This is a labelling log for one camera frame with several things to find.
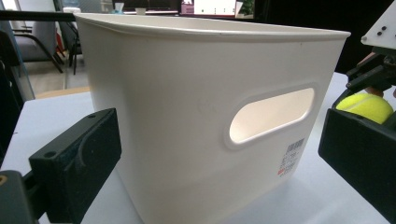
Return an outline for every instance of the white plastic bin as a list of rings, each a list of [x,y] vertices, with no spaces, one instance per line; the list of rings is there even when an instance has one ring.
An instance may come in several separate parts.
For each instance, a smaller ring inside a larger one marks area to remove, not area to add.
[[[96,110],[145,223],[217,223],[297,167],[349,33],[76,14]]]

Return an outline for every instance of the sticker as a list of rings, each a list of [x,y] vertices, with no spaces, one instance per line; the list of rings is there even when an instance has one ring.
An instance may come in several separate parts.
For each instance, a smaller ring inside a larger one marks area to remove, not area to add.
[[[288,150],[283,156],[282,163],[280,164],[279,170],[277,171],[277,175],[283,176],[290,172],[297,160],[300,158],[299,155],[301,153],[301,149],[303,146],[304,139],[301,139],[290,146],[288,146]]]

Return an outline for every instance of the white table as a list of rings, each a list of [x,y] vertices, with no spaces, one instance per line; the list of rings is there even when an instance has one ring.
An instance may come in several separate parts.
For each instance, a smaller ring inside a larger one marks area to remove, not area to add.
[[[334,74],[294,176],[226,218],[223,223],[388,223],[318,155],[327,108],[344,90],[345,84],[345,76]],[[92,112],[92,99],[88,92],[27,102],[2,170],[17,170],[23,175],[27,174],[30,171],[30,155]],[[43,216],[40,223],[49,223],[47,217]],[[143,223],[117,171],[110,175],[83,223]]]

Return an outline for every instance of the black chair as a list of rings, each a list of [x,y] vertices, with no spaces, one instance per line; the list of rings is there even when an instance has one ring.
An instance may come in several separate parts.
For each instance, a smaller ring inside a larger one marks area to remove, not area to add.
[[[52,61],[62,73],[62,59],[56,52],[56,28],[54,21],[35,21],[30,34],[14,34],[22,60],[29,62]]]
[[[71,22],[60,21],[62,37],[64,44],[69,52],[69,67],[74,65],[73,74],[76,74],[77,55],[82,54],[81,45],[79,43],[78,30]]]

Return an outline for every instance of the yellow tennis ball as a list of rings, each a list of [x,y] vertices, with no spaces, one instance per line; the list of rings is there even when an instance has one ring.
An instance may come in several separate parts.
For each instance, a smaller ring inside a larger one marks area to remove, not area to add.
[[[393,113],[392,106],[382,97],[370,93],[356,93],[342,100],[336,107],[338,110],[371,119],[382,124]]]

